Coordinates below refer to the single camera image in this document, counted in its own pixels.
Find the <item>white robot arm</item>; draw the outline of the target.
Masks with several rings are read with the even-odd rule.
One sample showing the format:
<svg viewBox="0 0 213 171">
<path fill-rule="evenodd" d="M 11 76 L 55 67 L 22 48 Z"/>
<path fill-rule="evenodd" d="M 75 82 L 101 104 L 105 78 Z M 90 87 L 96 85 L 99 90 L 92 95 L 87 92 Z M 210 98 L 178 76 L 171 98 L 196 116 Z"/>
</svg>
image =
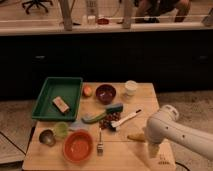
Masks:
<svg viewBox="0 0 213 171">
<path fill-rule="evenodd" d="M 171 105 L 163 105 L 152 114 L 145 127 L 145 137 L 151 144 L 168 139 L 213 161 L 213 134 L 179 124 L 179 112 Z"/>
</svg>

